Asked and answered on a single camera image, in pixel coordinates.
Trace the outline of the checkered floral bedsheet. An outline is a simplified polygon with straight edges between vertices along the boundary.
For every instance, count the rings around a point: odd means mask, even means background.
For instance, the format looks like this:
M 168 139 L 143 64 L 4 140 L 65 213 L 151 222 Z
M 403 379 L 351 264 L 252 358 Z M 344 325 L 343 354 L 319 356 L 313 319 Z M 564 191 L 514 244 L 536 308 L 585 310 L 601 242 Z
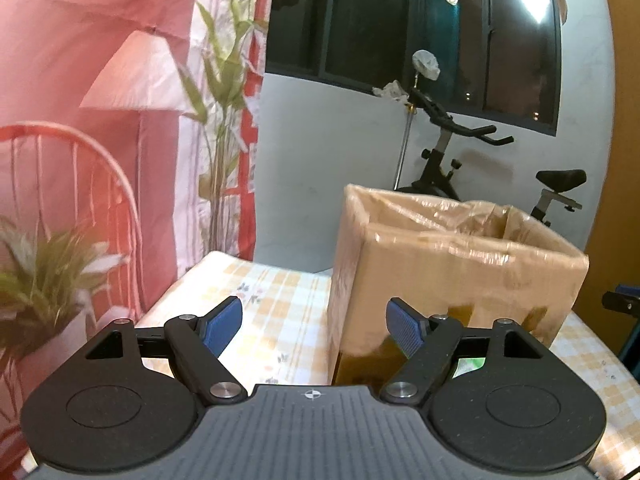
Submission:
M 229 295 L 243 304 L 243 324 L 222 360 L 251 387 L 273 384 L 325 384 L 328 375 L 326 307 L 331 280 L 326 274 L 286 270 L 214 252 L 173 284 L 148 313 L 119 302 L 117 285 L 78 292 L 77 313 L 33 356 L 16 364 L 25 394 L 116 318 L 157 326 L 182 312 L 204 314 Z M 639 465 L 639 386 L 576 314 L 565 320 L 552 351 L 597 391 L 608 413 L 605 434 L 593 466 L 618 479 Z

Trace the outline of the brown cardboard box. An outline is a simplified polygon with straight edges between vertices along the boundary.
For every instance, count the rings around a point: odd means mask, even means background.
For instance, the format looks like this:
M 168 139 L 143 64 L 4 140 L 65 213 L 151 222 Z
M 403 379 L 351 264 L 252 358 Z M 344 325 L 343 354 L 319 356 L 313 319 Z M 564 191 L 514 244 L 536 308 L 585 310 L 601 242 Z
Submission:
M 393 297 L 469 327 L 512 318 L 550 346 L 588 269 L 583 252 L 513 206 L 347 185 L 328 305 L 329 378 L 379 389 L 399 370 L 386 328 Z

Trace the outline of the pink printed backdrop curtain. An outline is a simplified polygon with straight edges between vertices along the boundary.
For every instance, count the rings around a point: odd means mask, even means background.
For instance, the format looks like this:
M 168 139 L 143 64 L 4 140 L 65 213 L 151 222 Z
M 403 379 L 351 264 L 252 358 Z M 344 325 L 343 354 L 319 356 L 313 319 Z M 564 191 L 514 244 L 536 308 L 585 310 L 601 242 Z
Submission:
M 1 474 L 25 401 L 210 252 L 252 258 L 271 0 L 1 0 Z

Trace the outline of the dark glass window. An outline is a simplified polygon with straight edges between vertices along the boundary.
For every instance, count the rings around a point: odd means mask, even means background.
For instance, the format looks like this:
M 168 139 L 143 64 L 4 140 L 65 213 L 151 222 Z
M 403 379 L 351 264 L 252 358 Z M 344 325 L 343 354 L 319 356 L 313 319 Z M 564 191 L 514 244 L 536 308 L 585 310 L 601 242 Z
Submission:
M 416 79 L 412 56 L 440 74 Z M 558 128 L 561 19 L 556 0 L 272 0 L 271 73 L 371 92 L 392 81 L 452 112 Z

